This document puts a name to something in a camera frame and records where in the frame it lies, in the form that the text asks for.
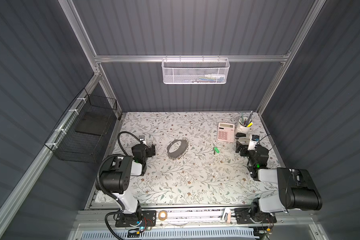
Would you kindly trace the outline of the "green tagged key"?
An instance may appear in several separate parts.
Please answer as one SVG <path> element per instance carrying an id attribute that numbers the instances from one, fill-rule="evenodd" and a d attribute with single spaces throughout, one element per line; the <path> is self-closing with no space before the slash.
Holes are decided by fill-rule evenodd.
<path id="1" fill-rule="evenodd" d="M 220 153 L 220 151 L 219 151 L 219 149 L 217 147 L 214 147 L 213 150 L 214 150 L 214 154 L 219 154 Z"/>

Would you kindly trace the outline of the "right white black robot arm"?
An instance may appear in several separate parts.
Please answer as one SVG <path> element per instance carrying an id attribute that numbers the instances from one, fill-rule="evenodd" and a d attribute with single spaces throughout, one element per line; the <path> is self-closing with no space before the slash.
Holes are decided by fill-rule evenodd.
<path id="1" fill-rule="evenodd" d="M 250 219 L 255 224 L 273 224 L 275 213 L 293 209 L 319 211 L 322 208 L 323 200 L 307 170 L 268 168 L 269 150 L 253 141 L 249 145 L 237 141 L 235 152 L 248 158 L 248 170 L 254 181 L 273 183 L 278 187 L 275 194 L 255 198 L 246 214 L 243 210 L 235 210 L 238 222 Z"/>

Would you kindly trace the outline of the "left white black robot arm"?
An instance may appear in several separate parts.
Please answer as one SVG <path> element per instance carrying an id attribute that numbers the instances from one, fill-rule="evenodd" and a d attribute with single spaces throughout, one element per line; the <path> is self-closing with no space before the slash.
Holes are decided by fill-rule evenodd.
<path id="1" fill-rule="evenodd" d="M 113 218 L 116 227 L 154 227 L 156 211 L 143 211 L 141 203 L 129 190 L 132 176 L 143 176 L 147 159 L 156 154 L 156 146 L 138 144 L 132 147 L 132 156 L 114 154 L 106 157 L 98 169 L 96 189 L 111 197 L 120 206 Z"/>

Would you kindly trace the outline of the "black white stapler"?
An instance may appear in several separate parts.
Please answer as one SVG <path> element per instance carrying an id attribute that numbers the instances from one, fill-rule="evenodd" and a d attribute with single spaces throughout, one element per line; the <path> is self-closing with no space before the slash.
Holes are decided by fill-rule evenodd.
<path id="1" fill-rule="evenodd" d="M 235 134 L 235 138 L 239 139 L 239 138 L 248 138 L 250 135 L 249 134 L 245 134 L 245 133 L 236 133 Z"/>

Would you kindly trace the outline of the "white pen cup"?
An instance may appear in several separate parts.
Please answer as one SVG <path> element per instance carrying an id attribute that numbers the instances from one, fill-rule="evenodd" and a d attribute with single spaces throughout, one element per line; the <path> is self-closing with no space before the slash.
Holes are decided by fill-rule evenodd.
<path id="1" fill-rule="evenodd" d="M 236 133 L 245 133 L 245 134 L 249 133 L 250 128 L 253 125 L 253 113 L 254 113 L 254 111 L 251 111 L 247 117 L 245 117 L 243 113 L 241 114 L 241 117 L 238 120 L 235 134 Z"/>

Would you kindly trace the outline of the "pink calculator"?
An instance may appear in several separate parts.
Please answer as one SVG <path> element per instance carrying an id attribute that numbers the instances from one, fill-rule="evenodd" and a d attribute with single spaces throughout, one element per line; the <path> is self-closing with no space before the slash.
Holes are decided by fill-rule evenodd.
<path id="1" fill-rule="evenodd" d="M 235 125 L 229 123 L 219 123 L 217 139 L 219 141 L 233 143 L 235 140 Z"/>

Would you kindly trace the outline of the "tape roll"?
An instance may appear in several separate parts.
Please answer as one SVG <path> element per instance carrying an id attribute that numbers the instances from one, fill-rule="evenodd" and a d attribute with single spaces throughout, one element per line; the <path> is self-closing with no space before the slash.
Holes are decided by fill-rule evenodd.
<path id="1" fill-rule="evenodd" d="M 165 221 L 167 218 L 168 218 L 168 212 L 167 212 L 167 211 L 161 210 L 161 211 L 158 213 L 158 219 L 159 219 L 160 221 Z"/>

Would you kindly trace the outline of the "white pink small device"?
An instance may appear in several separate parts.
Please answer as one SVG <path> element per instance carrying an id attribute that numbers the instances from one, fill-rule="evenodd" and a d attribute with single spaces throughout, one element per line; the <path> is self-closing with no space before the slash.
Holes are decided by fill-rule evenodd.
<path id="1" fill-rule="evenodd" d="M 224 223 L 228 223 L 228 224 L 231 224 L 231 216 L 232 216 L 232 210 L 230 208 L 225 208 L 224 209 L 224 212 L 223 212 L 223 215 L 222 215 L 222 218 L 221 218 L 221 221 L 224 222 Z"/>

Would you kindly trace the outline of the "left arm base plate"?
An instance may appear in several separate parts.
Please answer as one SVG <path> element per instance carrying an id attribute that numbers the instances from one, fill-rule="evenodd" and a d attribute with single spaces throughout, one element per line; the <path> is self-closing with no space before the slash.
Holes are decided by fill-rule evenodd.
<path id="1" fill-rule="evenodd" d="M 116 228 L 154 227 L 157 220 L 156 211 L 142 211 L 134 214 L 119 214 L 114 217 Z"/>

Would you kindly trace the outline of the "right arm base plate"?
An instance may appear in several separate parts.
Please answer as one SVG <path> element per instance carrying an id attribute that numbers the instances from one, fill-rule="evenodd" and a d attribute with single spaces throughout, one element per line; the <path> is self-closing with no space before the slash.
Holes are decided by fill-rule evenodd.
<path id="1" fill-rule="evenodd" d="M 275 224 L 277 219 L 274 215 L 252 211 L 251 208 L 234 209 L 234 217 L 238 224 Z"/>

